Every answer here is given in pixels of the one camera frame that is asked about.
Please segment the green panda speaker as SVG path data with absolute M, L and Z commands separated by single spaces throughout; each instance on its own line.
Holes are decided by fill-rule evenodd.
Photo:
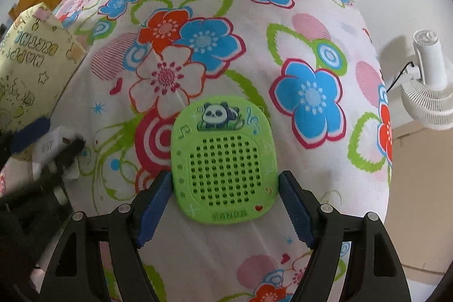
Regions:
M 170 148 L 174 194 L 191 220 L 236 224 L 273 207 L 273 134 L 264 112 L 249 100 L 221 96 L 186 106 L 174 121 Z

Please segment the floral tablecloth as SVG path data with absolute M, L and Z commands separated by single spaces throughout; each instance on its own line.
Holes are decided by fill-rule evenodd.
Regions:
M 278 194 L 257 219 L 214 225 L 188 218 L 173 191 L 138 251 L 157 301 L 294 301 L 313 251 L 280 197 L 284 171 L 319 203 L 360 218 L 373 211 L 383 222 L 392 174 L 388 96 L 351 0 L 63 0 L 51 11 L 86 56 L 49 131 L 67 127 L 85 147 L 65 185 L 71 214 L 30 276 L 39 295 L 73 214 L 109 214 L 160 172 L 172 174 L 174 121 L 211 97 L 245 98 L 264 112 Z M 34 181 L 37 141 L 11 154 L 15 132 L 1 132 L 1 198 Z

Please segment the white floor fan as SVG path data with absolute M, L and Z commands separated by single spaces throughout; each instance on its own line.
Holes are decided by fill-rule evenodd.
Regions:
M 452 59 L 444 56 L 439 35 L 423 29 L 413 35 L 417 72 L 401 84 L 409 116 L 432 130 L 452 128 Z

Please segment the yellow patterned storage box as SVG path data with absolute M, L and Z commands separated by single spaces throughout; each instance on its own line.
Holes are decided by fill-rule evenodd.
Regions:
M 17 16 L 1 40 L 1 132 L 50 117 L 85 56 L 44 3 Z

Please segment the white 45W charger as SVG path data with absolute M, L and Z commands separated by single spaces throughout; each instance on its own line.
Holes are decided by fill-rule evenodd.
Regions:
M 55 159 L 75 139 L 82 139 L 82 136 L 67 127 L 57 127 L 41 137 L 31 154 L 33 179 L 38 180 L 44 165 Z

